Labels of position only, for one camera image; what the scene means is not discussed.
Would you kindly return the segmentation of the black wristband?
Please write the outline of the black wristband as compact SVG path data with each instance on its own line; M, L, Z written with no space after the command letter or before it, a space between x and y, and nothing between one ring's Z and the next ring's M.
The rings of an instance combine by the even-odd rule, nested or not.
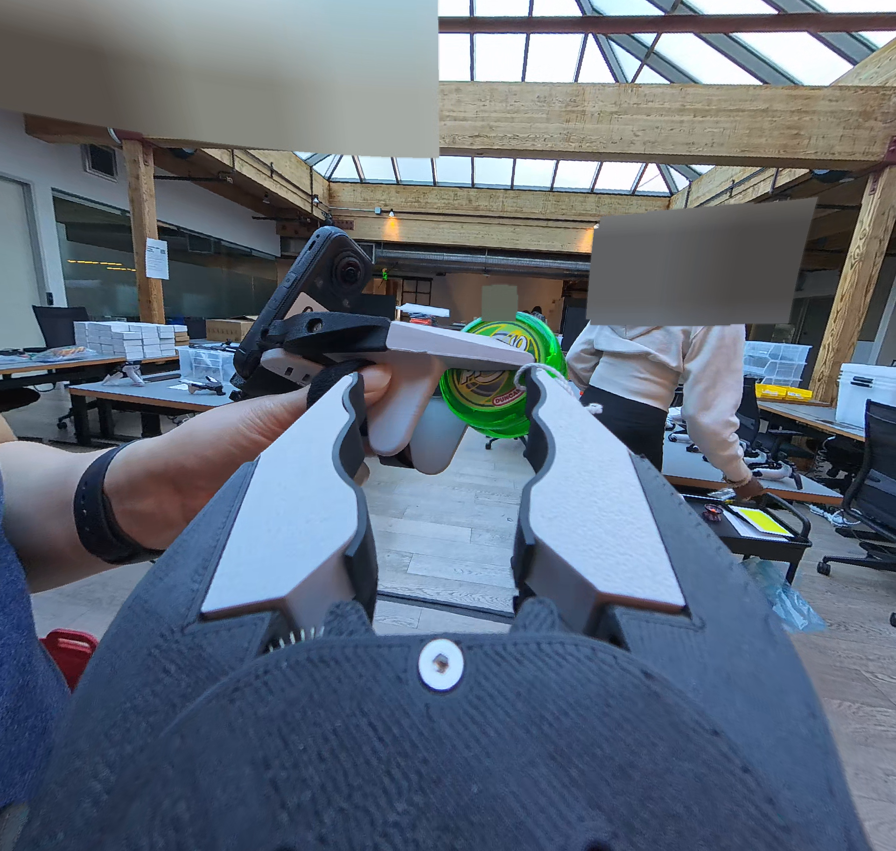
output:
M127 445L105 450L84 471L73 496L73 523L87 552L113 566L155 562L165 549L140 545L118 525L105 492L105 477L114 457Z

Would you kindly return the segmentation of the black cart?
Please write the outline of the black cart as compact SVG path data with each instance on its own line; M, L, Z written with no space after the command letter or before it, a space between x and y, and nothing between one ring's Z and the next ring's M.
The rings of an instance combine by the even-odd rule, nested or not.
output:
M805 551L811 547L812 542L810 539L811 524L809 520L798 513L790 503L773 494L762 498L761 503L756 505L747 505L744 501L736 499L722 500L695 494L683 494L682 497L703 522L715 532L732 554L740 555L743 560L755 557L768 562L785 563L788 565L785 579L792 585ZM800 522L800 528L795 529L781 520L775 511L769 509L771 503L778 505L797 518ZM790 542L779 542L772 538L751 539L740 536L725 517L724 507L726 506L747 507L765 511L779 523L789 527L796 536Z

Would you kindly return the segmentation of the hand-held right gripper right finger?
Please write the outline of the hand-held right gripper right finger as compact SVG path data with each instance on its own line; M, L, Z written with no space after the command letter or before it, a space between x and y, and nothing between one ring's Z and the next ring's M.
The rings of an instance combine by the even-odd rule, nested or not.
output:
M611 605L678 615L686 599L628 448L549 366L523 366L530 430L512 554L515 585L577 633Z

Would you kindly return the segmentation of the large wooden ceiling beam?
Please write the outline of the large wooden ceiling beam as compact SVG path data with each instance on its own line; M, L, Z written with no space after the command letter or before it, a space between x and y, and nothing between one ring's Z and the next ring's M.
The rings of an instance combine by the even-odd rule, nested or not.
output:
M858 169L894 137L892 86L443 82L440 153Z

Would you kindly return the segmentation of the rust red ceiling pipe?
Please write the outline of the rust red ceiling pipe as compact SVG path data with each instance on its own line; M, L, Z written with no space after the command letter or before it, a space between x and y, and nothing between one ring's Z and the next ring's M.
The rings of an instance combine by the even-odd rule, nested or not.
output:
M767 34L894 31L893 12L798 12L774 14L672 14L634 16L441 16L446 34Z

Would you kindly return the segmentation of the silver ventilation duct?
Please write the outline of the silver ventilation duct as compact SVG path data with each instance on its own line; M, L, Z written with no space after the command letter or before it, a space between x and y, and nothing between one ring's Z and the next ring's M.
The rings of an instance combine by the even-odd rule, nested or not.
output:
M542 254L459 252L448 250L375 249L372 261L379 267L431 269L437 273L518 274L552 279L587 278L590 257L566 258Z

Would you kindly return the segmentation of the wooden post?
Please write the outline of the wooden post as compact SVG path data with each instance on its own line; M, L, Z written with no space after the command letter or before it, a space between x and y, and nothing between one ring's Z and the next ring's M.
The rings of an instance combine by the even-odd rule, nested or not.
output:
M895 166L871 174L857 225L815 360L810 390L829 405L837 391L842 364L851 359L864 325L895 221Z
M140 320L166 322L162 283L146 272L146 242L157 240L154 148L136 133L118 133L127 170L128 199Z

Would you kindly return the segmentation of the white cooler box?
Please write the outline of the white cooler box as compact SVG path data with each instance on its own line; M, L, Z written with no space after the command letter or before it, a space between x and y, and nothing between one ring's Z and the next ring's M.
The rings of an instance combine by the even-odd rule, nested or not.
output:
M868 400L895 406L895 367L842 364L838 379L836 421L864 427Z

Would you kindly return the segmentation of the yellow pad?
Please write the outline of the yellow pad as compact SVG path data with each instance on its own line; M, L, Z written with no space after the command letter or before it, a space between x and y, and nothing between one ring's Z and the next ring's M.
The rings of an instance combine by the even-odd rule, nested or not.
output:
M726 506L724 512L734 530L745 538L772 538L779 542L790 542L796 536L789 527L760 509Z

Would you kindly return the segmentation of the person's left forearm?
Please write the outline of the person's left forearm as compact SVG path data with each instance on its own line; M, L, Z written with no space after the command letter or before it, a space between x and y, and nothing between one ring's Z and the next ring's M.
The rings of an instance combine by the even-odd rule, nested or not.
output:
M33 593L108 569L84 549L73 519L77 486L100 455L100 450L75 453L32 442L1 444L3 526Z

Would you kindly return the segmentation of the red plastic crate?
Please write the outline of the red plastic crate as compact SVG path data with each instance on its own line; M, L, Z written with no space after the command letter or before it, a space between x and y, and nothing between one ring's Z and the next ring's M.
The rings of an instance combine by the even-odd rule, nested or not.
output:
M98 638L72 629L54 629L39 641L74 692L97 650Z

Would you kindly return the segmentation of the stack of white boxes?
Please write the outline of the stack of white boxes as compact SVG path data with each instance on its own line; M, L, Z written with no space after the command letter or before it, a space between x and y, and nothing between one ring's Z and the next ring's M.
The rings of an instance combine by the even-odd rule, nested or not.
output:
M113 321L74 321L74 342L98 355L129 361L172 357L189 344L185 326Z

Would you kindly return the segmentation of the white top office desk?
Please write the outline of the white top office desk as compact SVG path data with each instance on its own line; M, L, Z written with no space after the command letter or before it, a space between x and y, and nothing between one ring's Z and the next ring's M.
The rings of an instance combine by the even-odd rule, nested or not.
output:
M99 438L103 442L118 441L112 416L113 410L140 414L140 436L157 437L161 434L161 417L178 417L214 409L230 402L233 387L223 385L221 394L208 390L191 393L185 381L176 373L149 376L141 386L128 381L93 382L70 386L75 441L81 446L93 446L88 402L98 402Z
M791 404L789 402L759 401L759 409L775 422L787 420L797 422L804 427L821 431L823 438L840 436L854 442L863 443L865 431L861 426L833 421L825 415L833 412L832 408L816 405ZM722 472L706 461L701 453L689 453L684 442L664 442L664 459L662 473L675 486L688 486L718 490L726 486ZM819 505L841 506L842 494L826 488L808 477L801 477L801 487L797 487L795 478L782 479L763 478L761 482L767 492L778 498Z
M2 391L21 388L39 392L38 402L7 413L15 431L26 440L88 445L116 439L115 409L110 401L70 394L70 387L102 381L123 361L109 356L84 356L49 362L21 357L2 358Z

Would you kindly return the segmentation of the clear plastic bag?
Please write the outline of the clear plastic bag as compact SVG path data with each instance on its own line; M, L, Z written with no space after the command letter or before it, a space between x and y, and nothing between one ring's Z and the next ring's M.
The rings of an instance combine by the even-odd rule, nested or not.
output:
M742 565L763 591L788 633L822 633L827 630L823 618L790 585L777 563L754 557L743 561Z

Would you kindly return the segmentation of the green yoyo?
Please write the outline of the green yoyo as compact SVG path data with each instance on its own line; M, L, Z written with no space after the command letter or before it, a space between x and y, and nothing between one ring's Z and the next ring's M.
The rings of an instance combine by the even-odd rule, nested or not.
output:
M519 311L512 321L477 318L464 331L529 352L537 362L568 376L560 342L538 316ZM528 434L525 391L514 385L513 372L452 369L442 375L439 387L449 409L484 436L512 440Z

